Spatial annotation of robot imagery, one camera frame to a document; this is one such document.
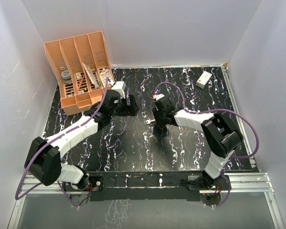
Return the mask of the silver key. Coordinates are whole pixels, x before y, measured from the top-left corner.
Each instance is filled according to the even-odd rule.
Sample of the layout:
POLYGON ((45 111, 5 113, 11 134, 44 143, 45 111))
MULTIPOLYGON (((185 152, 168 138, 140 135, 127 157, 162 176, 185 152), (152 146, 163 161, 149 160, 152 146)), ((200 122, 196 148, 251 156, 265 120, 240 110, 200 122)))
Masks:
POLYGON ((147 125, 150 125, 150 124, 152 124, 152 123, 154 123, 155 122, 155 120, 153 119, 153 120, 146 120, 146 124, 147 125))

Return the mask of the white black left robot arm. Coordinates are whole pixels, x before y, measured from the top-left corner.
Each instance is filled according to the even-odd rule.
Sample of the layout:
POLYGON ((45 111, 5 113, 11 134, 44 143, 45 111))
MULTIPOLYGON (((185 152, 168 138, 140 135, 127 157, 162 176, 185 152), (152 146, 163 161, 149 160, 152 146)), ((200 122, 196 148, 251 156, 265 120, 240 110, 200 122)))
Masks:
POLYGON ((139 107, 133 94, 128 99, 116 90, 108 90, 100 102, 83 113, 81 118, 61 132, 32 141, 24 168, 43 185, 54 182, 73 184, 85 190, 89 184, 88 172, 79 166, 64 164, 61 159, 74 146, 101 131, 114 116, 136 116, 139 107))

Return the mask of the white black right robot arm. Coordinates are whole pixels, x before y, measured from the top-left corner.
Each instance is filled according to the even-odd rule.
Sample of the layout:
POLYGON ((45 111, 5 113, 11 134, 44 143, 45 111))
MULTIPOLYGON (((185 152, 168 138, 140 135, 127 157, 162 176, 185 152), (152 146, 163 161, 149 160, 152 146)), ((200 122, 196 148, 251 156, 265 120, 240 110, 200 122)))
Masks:
POLYGON ((224 166, 244 139, 228 112, 191 114, 176 108, 167 97, 155 99, 152 112, 158 127, 189 127, 204 134, 211 149, 210 158, 202 175, 189 183, 200 188, 216 188, 224 166))

